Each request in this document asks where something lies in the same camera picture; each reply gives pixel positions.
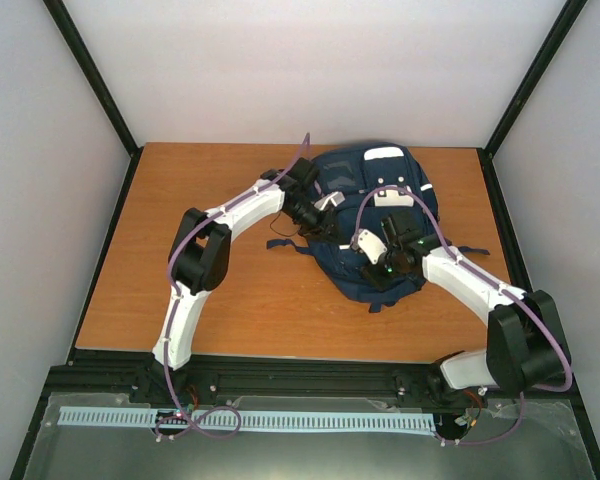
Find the navy blue backpack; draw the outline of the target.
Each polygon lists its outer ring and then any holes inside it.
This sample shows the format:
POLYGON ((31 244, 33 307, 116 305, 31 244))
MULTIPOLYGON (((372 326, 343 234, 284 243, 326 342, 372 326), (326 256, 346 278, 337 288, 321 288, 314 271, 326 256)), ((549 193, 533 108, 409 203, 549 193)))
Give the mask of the navy blue backpack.
POLYGON ((347 299, 372 313, 421 290, 421 259, 441 245, 439 206, 406 147, 354 144, 263 177, 283 191, 282 211, 306 241, 273 239, 269 248, 288 245, 312 257, 347 299))

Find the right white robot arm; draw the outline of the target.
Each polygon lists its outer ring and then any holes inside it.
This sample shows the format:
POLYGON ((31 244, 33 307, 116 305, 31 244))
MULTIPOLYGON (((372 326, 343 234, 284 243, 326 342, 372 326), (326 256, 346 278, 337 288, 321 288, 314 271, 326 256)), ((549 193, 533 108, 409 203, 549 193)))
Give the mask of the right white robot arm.
POLYGON ((560 318, 550 295, 498 279, 439 233, 423 235, 408 212, 385 217, 381 229, 381 236, 358 229, 352 238, 353 247, 367 258, 363 272, 371 283, 386 287, 400 275, 420 274, 486 326, 484 349, 437 362, 433 375, 442 390, 494 387, 516 396, 531 388, 571 387, 570 360, 560 344, 560 318))

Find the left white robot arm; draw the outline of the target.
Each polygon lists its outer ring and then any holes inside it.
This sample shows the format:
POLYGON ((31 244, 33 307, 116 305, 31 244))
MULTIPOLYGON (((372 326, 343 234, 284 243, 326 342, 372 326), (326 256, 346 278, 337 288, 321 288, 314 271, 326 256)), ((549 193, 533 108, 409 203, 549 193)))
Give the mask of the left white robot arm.
POLYGON ((169 254, 167 277, 170 300, 153 354, 161 369, 152 388, 166 402, 181 400, 188 378, 177 369, 191 358, 191 345, 204 305, 225 279, 231 245, 243 232, 265 217, 288 215, 307 233, 327 237, 335 232, 332 216, 344 195, 335 191, 316 200, 317 170, 299 159, 285 170, 269 170, 233 199, 208 210, 185 212, 169 254))

